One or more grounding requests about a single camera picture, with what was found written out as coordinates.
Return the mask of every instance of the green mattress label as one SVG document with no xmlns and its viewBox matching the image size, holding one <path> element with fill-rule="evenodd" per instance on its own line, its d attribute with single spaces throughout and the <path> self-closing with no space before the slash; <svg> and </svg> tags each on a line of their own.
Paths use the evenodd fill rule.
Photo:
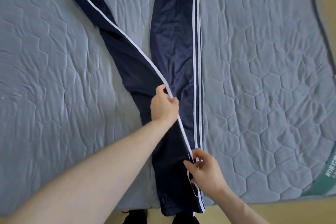
<svg viewBox="0 0 336 224">
<path fill-rule="evenodd" d="M 308 190 L 301 194 L 302 197 L 325 195 L 336 185 L 336 145 L 322 172 Z"/>
</svg>

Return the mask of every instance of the hand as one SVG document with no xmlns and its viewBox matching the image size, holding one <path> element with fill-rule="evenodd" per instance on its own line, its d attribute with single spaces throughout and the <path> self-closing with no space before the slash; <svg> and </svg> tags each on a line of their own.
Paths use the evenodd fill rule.
<svg viewBox="0 0 336 224">
<path fill-rule="evenodd" d="M 230 191 L 217 160 L 204 150 L 197 148 L 192 150 L 193 158 L 199 158 L 200 161 L 195 165 L 187 160 L 183 163 L 187 170 L 193 175 L 192 183 L 197 186 L 215 202 L 222 192 Z"/>
<path fill-rule="evenodd" d="M 156 88 L 156 95 L 152 99 L 150 110 L 152 112 L 152 121 L 161 120 L 171 127 L 179 116 L 179 101 L 176 97 L 171 99 L 163 90 L 165 85 Z"/>
</svg>

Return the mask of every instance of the gray mattress cover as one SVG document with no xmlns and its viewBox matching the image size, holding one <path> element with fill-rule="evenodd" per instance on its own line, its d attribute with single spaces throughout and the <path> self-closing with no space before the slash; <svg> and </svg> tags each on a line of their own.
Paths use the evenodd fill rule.
<svg viewBox="0 0 336 224">
<path fill-rule="evenodd" d="M 150 56 L 154 0 L 105 1 Z M 0 4 L 6 215 L 141 122 L 98 30 L 73 1 Z M 336 139 L 335 79 L 312 0 L 201 0 L 201 21 L 205 149 L 244 201 L 298 198 Z M 150 160 L 118 209 L 149 207 L 159 207 Z"/>
</svg>

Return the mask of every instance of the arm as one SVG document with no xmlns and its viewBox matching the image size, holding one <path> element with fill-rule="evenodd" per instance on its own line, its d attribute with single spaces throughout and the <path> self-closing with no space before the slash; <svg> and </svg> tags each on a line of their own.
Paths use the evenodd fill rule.
<svg viewBox="0 0 336 224">
<path fill-rule="evenodd" d="M 7 224 L 104 223 L 168 129 L 179 102 L 157 88 L 152 121 L 72 167 L 36 193 Z"/>
<path fill-rule="evenodd" d="M 202 161 L 193 165 L 185 161 L 185 167 L 193 175 L 191 182 L 214 200 L 232 224 L 268 224 L 260 215 L 237 197 L 226 184 L 216 159 L 204 150 L 192 151 L 194 158 Z"/>
</svg>

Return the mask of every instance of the navy fabric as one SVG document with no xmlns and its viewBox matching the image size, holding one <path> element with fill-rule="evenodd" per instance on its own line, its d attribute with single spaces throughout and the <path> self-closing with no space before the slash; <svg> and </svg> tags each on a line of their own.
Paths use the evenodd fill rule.
<svg viewBox="0 0 336 224">
<path fill-rule="evenodd" d="M 74 1 L 99 28 L 123 84 L 140 111 L 142 124 L 147 124 L 151 121 L 151 99 L 155 95 L 156 87 L 163 84 L 162 78 L 135 44 L 117 28 L 111 11 L 103 0 Z M 192 161 L 181 128 L 176 122 L 152 154 L 157 194 L 162 213 L 166 216 L 182 211 L 201 213 L 204 209 L 203 202 L 198 198 L 198 190 L 190 184 L 183 165 L 184 160 Z"/>
<path fill-rule="evenodd" d="M 202 86 L 198 84 L 197 69 L 197 9 L 197 0 L 155 0 L 150 29 L 153 63 L 180 100 L 180 116 L 192 148 L 201 147 L 203 138 L 199 127 L 198 100 L 202 97 L 199 94 Z"/>
</svg>

